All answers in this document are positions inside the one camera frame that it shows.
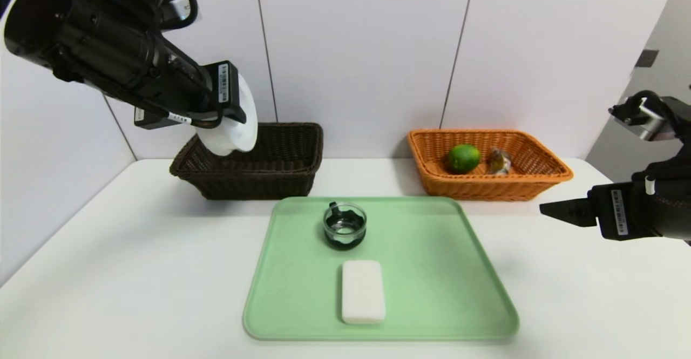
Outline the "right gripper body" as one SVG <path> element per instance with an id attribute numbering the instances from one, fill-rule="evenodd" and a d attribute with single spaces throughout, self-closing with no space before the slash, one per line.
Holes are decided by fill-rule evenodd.
<path id="1" fill-rule="evenodd" d="M 649 180 L 639 172 L 593 187 L 588 198 L 605 239 L 690 239 L 689 177 Z"/>

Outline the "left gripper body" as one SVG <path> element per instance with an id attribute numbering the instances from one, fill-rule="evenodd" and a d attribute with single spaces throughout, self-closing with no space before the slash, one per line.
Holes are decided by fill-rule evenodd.
<path id="1" fill-rule="evenodd" d="M 240 106 L 239 72 L 223 60 L 199 65 L 163 37 L 151 37 L 155 91 L 151 125 L 220 125 L 223 118 L 246 123 Z"/>

